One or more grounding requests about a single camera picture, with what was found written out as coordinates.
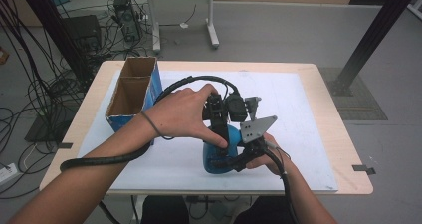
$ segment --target hand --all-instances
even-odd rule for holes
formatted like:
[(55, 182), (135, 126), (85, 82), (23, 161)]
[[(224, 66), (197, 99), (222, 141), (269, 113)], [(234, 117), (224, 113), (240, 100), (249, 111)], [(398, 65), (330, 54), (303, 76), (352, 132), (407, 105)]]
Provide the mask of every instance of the hand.
[(196, 137), (224, 148), (226, 140), (206, 127), (202, 120), (202, 109), (211, 94), (218, 92), (210, 84), (198, 92), (185, 88), (166, 96), (146, 114), (165, 136)]
[[(274, 137), (272, 135), (270, 135), (269, 133), (264, 133), (264, 139), (266, 141), (269, 141), (272, 144), (275, 144), (277, 147), (279, 147), (279, 145), (277, 144)], [(280, 158), (283, 159), (283, 163), (284, 163), (284, 167), (285, 167), (286, 172), (290, 172), (291, 170), (294, 169), (295, 165), (291, 162), (291, 160), (286, 156), (286, 154), (284, 152), (282, 152), (281, 150), (271, 148), (271, 147), (269, 147), (269, 150), (278, 159), (280, 159)], [(257, 157), (254, 160), (248, 162), (246, 164), (246, 168), (253, 169), (253, 168), (257, 168), (257, 167), (262, 166), (262, 165), (266, 165), (268, 167), (268, 169), (270, 169), (270, 171), (273, 172), (274, 174), (280, 175), (279, 168), (277, 167), (276, 163), (274, 163), (274, 161), (271, 160), (270, 157), (267, 156), (267, 155)]]

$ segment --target table leg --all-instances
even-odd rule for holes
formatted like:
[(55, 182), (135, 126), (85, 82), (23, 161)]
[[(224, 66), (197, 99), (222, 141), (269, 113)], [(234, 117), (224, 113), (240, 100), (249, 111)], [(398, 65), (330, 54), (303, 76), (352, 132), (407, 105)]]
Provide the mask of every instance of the table leg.
[(417, 0), (414, 5), (407, 5), (407, 8), (415, 14), (419, 19), (422, 19), (422, 13), (419, 11), (419, 8), (422, 6), (422, 0)]
[(151, 19), (152, 25), (152, 51), (154, 53), (159, 53), (161, 51), (161, 44), (159, 39), (159, 25), (155, 21), (155, 11), (153, 0), (147, 0), (149, 6), (149, 19)]
[(208, 0), (208, 19), (206, 19), (206, 23), (207, 23), (208, 32), (211, 38), (211, 44), (215, 49), (217, 49), (218, 46), (220, 45), (220, 42), (218, 41), (217, 33), (215, 32), (214, 23), (213, 23), (214, 22), (213, 21), (213, 13), (214, 13), (213, 1), (214, 0)]

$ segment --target black pole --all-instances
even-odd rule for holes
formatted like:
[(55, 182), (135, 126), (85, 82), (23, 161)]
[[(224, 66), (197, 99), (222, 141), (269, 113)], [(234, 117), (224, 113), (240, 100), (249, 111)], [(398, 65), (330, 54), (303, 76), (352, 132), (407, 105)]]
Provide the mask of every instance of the black pole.
[(93, 81), (94, 74), (66, 31), (56, 5), (51, 0), (26, 1), (68, 62), (69, 67), (79, 80), (83, 92), (86, 92)]
[(411, 0), (387, 0), (360, 40), (335, 81), (328, 82), (334, 96), (351, 96), (350, 85), (390, 31)]

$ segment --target desk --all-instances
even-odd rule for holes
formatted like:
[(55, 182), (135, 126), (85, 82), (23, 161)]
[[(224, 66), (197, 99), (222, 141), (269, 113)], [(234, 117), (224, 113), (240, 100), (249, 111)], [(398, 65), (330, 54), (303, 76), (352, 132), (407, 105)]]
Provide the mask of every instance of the desk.
[[(151, 20), (152, 25), (152, 50), (155, 53), (159, 53), (161, 50), (161, 44), (160, 44), (160, 37), (159, 37), (159, 24), (155, 19), (155, 11), (154, 11), (154, 1), (153, 0), (147, 0), (149, 4), (149, 16)], [(213, 18), (213, 0), (208, 0), (208, 18), (206, 19), (206, 24), (208, 28), (208, 33), (211, 38), (211, 44), (214, 48), (218, 48), (220, 45), (217, 33), (215, 32), (214, 28), (214, 18)]]
[[(47, 171), (40, 187), (44, 188), (57, 175), (60, 164), (75, 158), (83, 143), (84, 137), (96, 116), (97, 110), (106, 94), (109, 84), (116, 71), (123, 66), (123, 61), (105, 62), (99, 69), (75, 119), (69, 128), (63, 142), (72, 143), (70, 149), (59, 149), (52, 165)], [(314, 114), (316, 127), (323, 142), (328, 160), (337, 182), (338, 191), (335, 194), (369, 194), (373, 188), (365, 172), (353, 171), (352, 165), (361, 164), (360, 158), (327, 91), (319, 70), (312, 64), (282, 64), (282, 63), (227, 63), (227, 62), (158, 62), (161, 71), (250, 71), (278, 72), (298, 74)], [(126, 194), (162, 194), (165, 190), (138, 191), (111, 190), (112, 193)]]

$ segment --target person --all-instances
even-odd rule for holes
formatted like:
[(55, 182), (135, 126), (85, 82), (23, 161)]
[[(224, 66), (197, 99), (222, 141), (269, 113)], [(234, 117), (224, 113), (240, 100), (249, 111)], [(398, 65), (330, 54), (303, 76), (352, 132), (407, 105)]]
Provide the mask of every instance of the person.
[[(208, 129), (202, 120), (203, 106), (211, 94), (217, 94), (217, 91), (210, 84), (197, 92), (186, 88), (168, 95), (144, 113), (162, 135), (195, 137), (224, 148), (227, 147), (225, 139)], [(85, 157), (128, 154), (139, 150), (158, 136), (144, 115), (136, 115), (126, 126)], [(276, 143), (269, 134), (266, 134), (266, 138)], [(335, 223), (311, 192), (295, 165), (288, 158), (285, 158), (284, 162), (299, 222)], [(67, 169), (19, 210), (9, 223), (83, 223), (126, 165), (127, 163), (120, 163)], [(266, 156), (254, 159), (247, 164), (247, 168), (261, 165), (267, 165), (273, 173), (279, 174), (275, 163)]]

